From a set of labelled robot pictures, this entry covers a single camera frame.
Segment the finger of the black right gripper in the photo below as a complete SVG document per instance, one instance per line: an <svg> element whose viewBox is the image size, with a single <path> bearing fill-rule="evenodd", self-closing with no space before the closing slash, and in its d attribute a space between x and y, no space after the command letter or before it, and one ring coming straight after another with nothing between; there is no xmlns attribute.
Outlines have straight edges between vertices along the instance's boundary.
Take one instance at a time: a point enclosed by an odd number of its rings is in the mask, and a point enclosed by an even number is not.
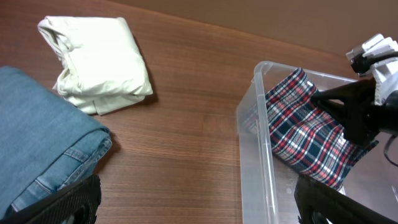
<svg viewBox="0 0 398 224"><path fill-rule="evenodd" d="M378 135L377 130L369 129L366 123L356 120L347 119L344 122L344 138L358 146L368 146L371 141Z"/></svg>
<svg viewBox="0 0 398 224"><path fill-rule="evenodd" d="M374 101L375 89L375 79L360 80L314 93L311 102L341 124L360 124Z"/></svg>

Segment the cream cloth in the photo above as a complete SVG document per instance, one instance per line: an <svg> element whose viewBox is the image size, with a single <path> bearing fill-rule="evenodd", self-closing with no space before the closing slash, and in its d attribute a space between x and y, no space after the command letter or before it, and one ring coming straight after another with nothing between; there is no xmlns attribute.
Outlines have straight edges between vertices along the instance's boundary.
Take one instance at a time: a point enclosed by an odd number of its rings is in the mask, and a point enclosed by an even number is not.
<svg viewBox="0 0 398 224"><path fill-rule="evenodd" d="M82 112L108 114L153 94L124 18L46 16L37 28L62 63L53 89Z"/></svg>

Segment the blue jeans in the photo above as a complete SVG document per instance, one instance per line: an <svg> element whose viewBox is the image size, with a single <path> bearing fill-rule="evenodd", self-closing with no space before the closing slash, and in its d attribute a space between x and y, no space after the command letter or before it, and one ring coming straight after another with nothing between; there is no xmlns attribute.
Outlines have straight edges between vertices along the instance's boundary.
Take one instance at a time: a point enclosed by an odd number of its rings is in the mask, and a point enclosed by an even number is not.
<svg viewBox="0 0 398 224"><path fill-rule="evenodd" d="M1 218L88 177L111 146L106 126L1 67Z"/></svg>

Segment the plaid cloth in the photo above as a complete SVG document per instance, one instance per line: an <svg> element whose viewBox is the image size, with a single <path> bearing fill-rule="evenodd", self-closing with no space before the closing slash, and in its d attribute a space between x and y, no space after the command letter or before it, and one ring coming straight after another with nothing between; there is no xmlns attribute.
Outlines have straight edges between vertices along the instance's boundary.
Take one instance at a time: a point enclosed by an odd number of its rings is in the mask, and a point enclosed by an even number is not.
<svg viewBox="0 0 398 224"><path fill-rule="evenodd" d="M354 165L379 142L362 147L346 140L344 127L310 101L316 93L297 68L265 94L271 151L294 171L339 190Z"/></svg>

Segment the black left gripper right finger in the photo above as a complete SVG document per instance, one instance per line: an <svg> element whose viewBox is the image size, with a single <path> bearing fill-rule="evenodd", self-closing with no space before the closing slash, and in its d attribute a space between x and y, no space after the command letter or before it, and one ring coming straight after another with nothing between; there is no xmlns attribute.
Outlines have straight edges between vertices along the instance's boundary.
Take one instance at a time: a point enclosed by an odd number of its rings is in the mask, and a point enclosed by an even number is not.
<svg viewBox="0 0 398 224"><path fill-rule="evenodd" d="M307 175L299 175L294 198L300 224L397 224Z"/></svg>

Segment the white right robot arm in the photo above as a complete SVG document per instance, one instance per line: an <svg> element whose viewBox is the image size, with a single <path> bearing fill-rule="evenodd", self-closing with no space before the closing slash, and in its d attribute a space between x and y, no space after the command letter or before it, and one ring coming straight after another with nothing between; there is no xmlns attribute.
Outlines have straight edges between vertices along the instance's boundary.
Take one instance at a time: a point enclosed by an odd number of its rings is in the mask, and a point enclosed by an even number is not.
<svg viewBox="0 0 398 224"><path fill-rule="evenodd" d="M380 133L397 135L397 41L376 34L346 53L359 81L316 93L312 103L335 118L344 138L367 146Z"/></svg>

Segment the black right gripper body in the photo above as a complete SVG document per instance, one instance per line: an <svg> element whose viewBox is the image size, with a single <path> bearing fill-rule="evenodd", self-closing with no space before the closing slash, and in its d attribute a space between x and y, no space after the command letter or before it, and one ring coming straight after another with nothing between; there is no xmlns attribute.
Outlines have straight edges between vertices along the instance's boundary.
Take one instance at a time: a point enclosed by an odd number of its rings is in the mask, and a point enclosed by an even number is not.
<svg viewBox="0 0 398 224"><path fill-rule="evenodd" d="M387 97L383 105L368 106L366 115L366 124L371 131L397 135L397 90Z"/></svg>

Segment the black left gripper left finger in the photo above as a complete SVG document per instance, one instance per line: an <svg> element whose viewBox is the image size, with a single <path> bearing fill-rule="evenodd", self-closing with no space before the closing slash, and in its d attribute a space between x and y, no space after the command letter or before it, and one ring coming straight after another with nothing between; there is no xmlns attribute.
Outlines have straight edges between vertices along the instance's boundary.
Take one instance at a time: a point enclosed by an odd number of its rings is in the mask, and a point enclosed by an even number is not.
<svg viewBox="0 0 398 224"><path fill-rule="evenodd" d="M1 224L94 224L100 204L100 178L93 174L1 220Z"/></svg>

